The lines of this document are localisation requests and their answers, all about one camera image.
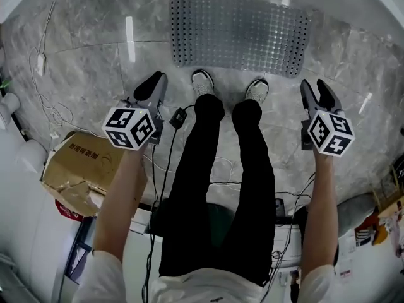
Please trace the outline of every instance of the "white cord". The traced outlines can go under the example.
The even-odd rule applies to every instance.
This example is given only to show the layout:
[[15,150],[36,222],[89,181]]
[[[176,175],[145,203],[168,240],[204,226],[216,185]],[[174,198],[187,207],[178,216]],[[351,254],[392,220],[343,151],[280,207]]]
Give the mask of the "white cord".
[[[148,156],[145,155],[145,154],[143,154],[143,156],[144,156],[149,162],[152,162],[152,160],[150,159],[150,157],[148,157]],[[240,183],[236,183],[236,182],[235,182],[235,183],[230,183],[230,184],[228,184],[228,183],[230,182],[230,180],[231,180],[231,178],[232,178],[232,174],[233,174],[233,163],[232,163],[232,161],[231,161],[231,160],[228,160],[227,158],[223,158],[223,157],[219,157],[219,156],[216,156],[215,158],[218,158],[218,159],[221,159],[221,160],[225,160],[225,161],[227,161],[227,162],[230,163],[230,165],[231,165],[231,168],[230,168],[230,177],[229,177],[229,180],[228,180],[227,182],[223,182],[223,183],[226,183],[226,184],[222,184],[222,183],[218,182],[218,183],[211,183],[210,186],[211,186],[211,185],[228,186],[228,185],[238,185],[238,184],[240,184]],[[166,169],[164,169],[163,167],[159,166],[159,165],[156,164],[156,163],[154,163],[154,166],[156,166],[158,169],[162,170],[163,172],[166,171]],[[175,171],[169,170],[169,173],[175,174]]]
[[[53,9],[55,7],[55,3],[56,2],[53,1],[52,4],[50,5],[49,14],[48,14],[48,17],[46,19],[44,31],[42,32],[42,36],[41,36],[41,38],[39,40],[38,48],[36,48],[36,47],[32,48],[29,55],[28,55],[28,65],[30,67],[31,80],[32,80],[32,84],[35,87],[35,92],[37,94],[38,101],[39,101],[39,103],[41,105],[42,113],[47,118],[49,131],[51,130],[51,124],[53,124],[53,125],[55,125],[57,127],[63,127],[65,124],[67,124],[67,125],[69,125],[69,126],[71,126],[73,128],[76,128],[78,130],[86,131],[86,132],[88,132],[88,133],[90,133],[90,134],[92,134],[92,135],[94,135],[96,137],[104,138],[105,136],[99,136],[99,135],[93,133],[91,130],[84,129],[84,128],[81,128],[81,127],[78,127],[78,126],[74,125],[72,123],[73,119],[74,119],[74,115],[73,115],[72,111],[68,107],[66,107],[64,104],[62,104],[60,102],[58,102],[56,104],[52,104],[52,102],[49,101],[49,99],[45,95],[43,95],[43,94],[41,94],[39,92],[37,82],[35,81],[33,71],[32,71],[32,66],[31,66],[31,55],[32,55],[32,52],[35,51],[36,54],[37,54],[37,57],[38,57],[39,54],[43,54],[44,51],[45,51],[46,30],[47,30],[49,21],[51,20],[51,15],[52,15]],[[66,109],[69,112],[69,119],[63,118],[60,111],[56,109],[56,107],[58,107],[58,106]]]
[[[149,160],[149,161],[152,163],[152,160],[151,160],[149,157],[147,157],[147,155],[146,155],[146,154],[143,154],[143,157],[145,157],[147,160]],[[158,166],[156,163],[154,163],[154,166],[156,166],[158,169],[162,170],[163,172],[165,172],[165,171],[166,171],[166,169],[164,169],[164,168],[163,168],[163,167],[161,167],[161,166]],[[173,171],[173,170],[169,170],[169,173],[173,173],[173,174],[175,174],[175,171]]]

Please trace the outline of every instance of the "wire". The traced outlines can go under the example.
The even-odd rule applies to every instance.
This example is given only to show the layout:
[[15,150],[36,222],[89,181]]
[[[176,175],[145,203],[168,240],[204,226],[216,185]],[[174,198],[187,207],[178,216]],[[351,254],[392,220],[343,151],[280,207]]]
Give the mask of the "wire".
[[169,173],[169,168],[170,168],[170,163],[171,163],[171,155],[172,155],[172,149],[174,147],[174,140],[175,136],[178,132],[178,129],[175,130],[174,135],[172,137],[171,141],[171,147],[170,147],[170,153],[169,153],[169,161],[167,164],[167,168],[165,169],[165,174],[164,174],[164,180],[163,180],[163,187],[162,191],[160,193],[160,196],[157,193],[157,187],[156,187],[156,178],[155,178],[155,162],[154,162],[154,153],[156,149],[156,145],[153,146],[153,151],[151,153],[151,166],[152,166],[152,176],[153,176],[153,186],[154,186],[154,191],[155,191],[155,200],[153,202],[153,205],[151,207],[151,212],[150,212],[150,219],[149,219],[149,228],[150,228],[150,252],[149,255],[147,256],[146,259],[146,276],[145,276],[145,282],[141,288],[141,298],[143,303],[148,303],[149,300],[149,281],[150,281],[150,273],[152,271],[152,258],[153,258],[153,250],[154,250],[154,243],[155,243],[155,235],[152,235],[152,219],[154,216],[155,212],[155,205],[158,203],[158,206],[160,206],[162,197],[164,194],[164,189],[165,189],[165,184],[167,182],[167,175]]
[[187,107],[184,108],[184,110],[186,110],[186,109],[188,109],[190,107],[194,107],[194,106],[195,106],[194,104],[188,105]]
[[[160,169],[160,170],[162,170],[162,171],[164,171],[164,172],[166,171],[166,169],[164,169],[163,167],[159,166],[159,165],[156,164],[156,163],[153,163],[154,161],[153,161],[152,159],[148,158],[147,155],[143,154],[143,157],[145,157],[147,160],[151,161],[151,164],[152,164],[153,166],[156,166],[158,169]],[[175,171],[174,171],[174,170],[169,170],[168,172],[175,174]]]
[[241,182],[210,182],[209,185],[218,185],[218,186],[228,186],[228,185],[239,185]]
[[[294,208],[294,212],[293,212],[293,215],[292,215],[292,221],[293,221],[293,218],[294,218],[295,213],[296,213],[296,211],[297,211],[297,202],[300,200],[300,197],[303,195],[303,192],[309,187],[309,185],[310,185],[311,183],[313,183],[314,180],[315,180],[315,179],[313,178],[313,179],[311,179],[311,181],[307,181],[307,183],[306,183],[304,189],[303,189],[303,190],[300,192],[300,194],[298,195],[298,197],[297,197],[297,199],[296,199],[296,201],[295,201],[295,208]],[[270,280],[267,282],[267,283],[269,283],[269,284],[268,284],[268,288],[266,289],[266,292],[265,292],[263,298],[261,299],[261,303],[264,302],[266,296],[268,295],[268,293],[269,293],[270,290],[271,290],[271,287],[272,287],[272,285],[273,285],[273,282],[275,281],[275,276],[276,276],[276,274],[278,273],[278,271],[279,271],[279,269],[280,269],[280,266],[281,266],[281,264],[282,264],[283,257],[284,257],[285,253],[286,253],[287,250],[288,250],[288,247],[289,247],[291,238],[292,238],[292,224],[290,224],[290,226],[289,226],[288,236],[287,236],[287,240],[286,240],[286,243],[285,243],[285,247],[283,248],[283,251],[275,251],[275,252],[272,253],[272,257],[273,257],[274,259],[276,259],[277,262],[276,262],[275,268],[273,268],[273,269],[271,270],[271,273],[270,273]]]
[[[298,194],[294,194],[294,193],[291,193],[291,192],[288,192],[288,191],[279,191],[279,192],[275,192],[275,194],[277,194],[277,193],[287,193],[287,194],[293,195],[294,197],[299,196]],[[308,194],[302,194],[301,196],[307,196],[308,198],[311,198],[311,196],[310,196],[310,195],[308,195]]]
[[[56,104],[52,104],[52,102],[45,95],[43,95],[43,94],[41,94],[39,92],[37,82],[35,81],[33,71],[32,71],[31,55],[32,55],[32,52],[35,51],[36,56],[38,58],[38,56],[40,54],[43,54],[44,51],[45,51],[46,31],[47,31],[48,24],[49,24],[49,22],[51,20],[51,16],[52,16],[52,12],[54,10],[55,4],[56,4],[55,1],[53,1],[50,4],[49,14],[48,14],[48,17],[47,17],[46,22],[45,22],[44,31],[42,32],[42,35],[40,37],[38,47],[37,48],[36,47],[32,48],[29,55],[28,55],[28,65],[30,67],[31,80],[32,80],[32,84],[33,84],[33,86],[35,88],[35,92],[36,92],[38,101],[40,103],[42,113],[43,113],[43,115],[46,117],[46,119],[48,121],[48,129],[49,129],[49,131],[51,130],[51,124],[53,124],[53,125],[55,125],[57,127],[62,127],[65,124],[67,124],[67,125],[69,125],[69,126],[71,126],[73,128],[76,128],[78,130],[88,132],[88,133],[90,133],[90,134],[92,134],[92,135],[94,135],[96,137],[104,138],[104,136],[97,135],[97,134],[93,133],[91,130],[81,128],[79,126],[74,125],[72,123],[73,119],[74,119],[74,115],[73,115],[72,111],[68,107],[66,107],[64,104],[62,104],[60,102],[58,102]],[[69,112],[69,118],[68,119],[64,118],[62,116],[62,114],[61,114],[61,111],[57,110],[56,107],[62,107],[63,109],[67,110]]]
[[[156,188],[156,179],[155,179],[155,169],[154,169],[154,151],[156,149],[156,145],[153,145],[153,150],[151,152],[151,162],[152,162],[152,177],[153,177],[153,185],[154,185],[154,193],[155,193],[155,198],[153,205],[151,206],[150,210],[150,218],[149,218],[149,227],[150,230],[152,229],[152,217],[153,217],[153,212],[155,209],[155,206],[158,201],[158,194],[157,194],[157,188]],[[145,282],[141,288],[141,298],[144,303],[147,303],[149,301],[149,279],[150,279],[150,273],[152,270],[152,258],[153,258],[153,250],[154,250],[154,243],[155,243],[155,235],[151,233],[150,231],[150,252],[147,255],[146,259],[146,276],[145,276]]]

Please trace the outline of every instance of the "forearm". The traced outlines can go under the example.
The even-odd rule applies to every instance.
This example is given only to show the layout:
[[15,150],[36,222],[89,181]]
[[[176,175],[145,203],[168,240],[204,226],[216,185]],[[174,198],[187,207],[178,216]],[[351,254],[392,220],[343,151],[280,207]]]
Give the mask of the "forearm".
[[134,211],[134,197],[142,168],[140,151],[126,151],[97,218],[94,250],[107,251],[122,261]]
[[307,216],[302,279],[317,267],[333,264],[338,244],[338,214],[333,158],[316,155],[316,180]]

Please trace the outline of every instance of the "plug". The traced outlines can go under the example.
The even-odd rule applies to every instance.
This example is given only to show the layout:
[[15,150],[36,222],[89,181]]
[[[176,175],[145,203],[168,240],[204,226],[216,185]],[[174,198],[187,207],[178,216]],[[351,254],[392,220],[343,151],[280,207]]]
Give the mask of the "plug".
[[175,128],[175,130],[178,130],[182,127],[186,118],[186,111],[183,108],[178,108],[170,119],[170,124]]
[[43,76],[45,74],[45,63],[46,63],[45,55],[39,54],[37,59],[37,72],[39,76]]

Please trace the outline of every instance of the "torn cardboard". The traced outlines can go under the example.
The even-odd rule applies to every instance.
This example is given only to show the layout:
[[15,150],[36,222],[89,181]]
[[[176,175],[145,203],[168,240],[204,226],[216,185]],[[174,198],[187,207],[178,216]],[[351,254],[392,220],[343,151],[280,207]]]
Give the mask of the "torn cardboard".
[[[99,208],[90,194],[106,195],[124,150],[109,140],[85,133],[67,138],[48,158],[41,183],[61,204],[84,217],[94,216]],[[145,170],[139,171],[134,194],[134,212],[147,183]]]

